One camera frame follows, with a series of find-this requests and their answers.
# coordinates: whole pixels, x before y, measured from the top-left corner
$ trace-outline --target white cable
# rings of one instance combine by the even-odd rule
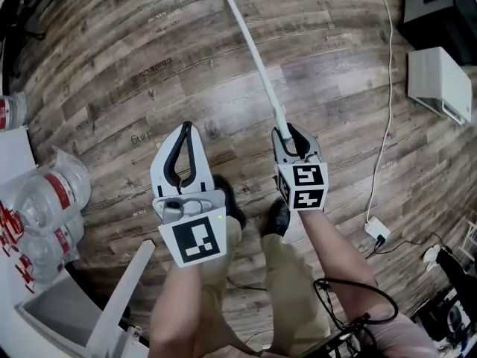
[[[378,156],[378,161],[376,162],[376,167],[374,168],[374,174],[373,174],[373,185],[371,187],[371,197],[370,197],[370,202],[367,205],[367,212],[366,212],[366,222],[368,223],[370,221],[370,211],[371,211],[371,204],[373,203],[373,196],[374,196],[374,189],[376,188],[376,176],[378,175],[378,170],[379,170],[379,163],[381,162],[381,157],[382,157],[382,152],[385,149],[385,143],[386,143],[386,138],[388,137],[389,133],[389,128],[391,127],[391,117],[392,117],[392,109],[391,109],[391,103],[393,101],[393,78],[392,78],[392,62],[393,62],[393,20],[391,19],[391,14],[389,13],[389,6],[388,2],[385,1],[385,6],[386,6],[386,11],[388,12],[388,18],[389,18],[389,26],[391,28],[391,34],[389,36],[389,66],[388,66],[388,72],[389,72],[389,120],[388,120],[388,126],[386,127],[385,135],[382,138],[382,144],[381,144],[381,151],[379,152]]]
[[[283,106],[278,102],[277,96],[274,92],[274,88],[271,86],[270,79],[268,78],[267,72],[265,71],[265,66],[263,65],[260,53],[256,48],[255,43],[253,42],[252,36],[248,31],[247,25],[245,24],[245,21],[241,16],[236,3],[233,0],[227,0],[227,2],[229,3],[233,15],[236,17],[241,33],[244,35],[245,42],[250,49],[250,53],[252,54],[253,61],[255,61],[256,68],[259,70],[260,77],[262,79],[263,85],[265,86],[265,91],[267,92],[268,99],[270,100],[272,110],[274,112],[274,117],[275,121],[277,122],[278,130],[284,140],[291,139],[290,130],[288,129],[288,125],[286,123],[285,111],[283,110]]]

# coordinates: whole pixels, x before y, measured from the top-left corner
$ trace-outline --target plastic water bottle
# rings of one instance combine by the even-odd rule
[[[27,180],[13,204],[32,229],[50,233],[80,214],[91,196],[86,167],[76,157],[57,150],[53,169],[42,167]]]
[[[0,95],[0,131],[19,128],[27,115],[25,94]]]
[[[32,275],[35,281],[50,283],[66,263],[78,258],[76,245],[83,235],[82,216],[77,216],[50,233],[40,233],[25,225],[25,233],[18,241],[18,248],[33,265]]]

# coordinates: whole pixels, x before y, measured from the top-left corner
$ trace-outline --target khaki pants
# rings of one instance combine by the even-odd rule
[[[240,239],[239,222],[228,216],[227,255],[210,260],[202,267],[196,357],[225,346],[233,346],[249,355],[260,355],[237,337],[222,316],[227,271]],[[274,340],[269,351],[295,357],[329,335],[326,312],[313,290],[312,268],[296,255],[293,247],[283,244],[278,235],[264,236],[261,243],[267,263],[265,287],[274,312]]]

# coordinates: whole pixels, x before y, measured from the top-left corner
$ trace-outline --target power outlet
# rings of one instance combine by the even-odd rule
[[[374,239],[378,239],[379,236],[382,236],[384,239],[387,239],[391,232],[386,226],[381,223],[375,216],[371,218],[371,220],[366,223],[364,226],[364,230],[369,233]]]

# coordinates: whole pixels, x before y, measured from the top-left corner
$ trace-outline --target wooden floor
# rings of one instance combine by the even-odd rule
[[[288,120],[316,135],[329,164],[326,213],[364,254],[362,227],[373,167],[388,120],[388,17],[382,0],[236,0]],[[388,0],[394,24],[400,0]],[[181,122],[199,128],[213,173],[228,178],[249,221],[230,267],[241,285],[262,285],[258,228],[277,197],[270,105],[224,0],[55,0],[37,17],[41,43],[22,53],[31,143],[39,163],[52,146],[78,155],[92,177],[78,269],[109,294],[142,240],[157,250],[130,302],[145,328],[170,256],[157,231],[149,168]],[[477,181],[477,131],[414,104],[405,94],[407,42],[395,33],[393,124],[372,215],[392,231],[386,248],[438,232],[451,246],[465,231]],[[466,69],[474,84],[477,69]],[[319,276],[300,221],[292,242]],[[447,285],[404,245],[369,261],[382,289],[409,313]],[[229,285],[224,314],[247,340],[272,329],[265,292]],[[271,333],[253,338],[266,342]]]

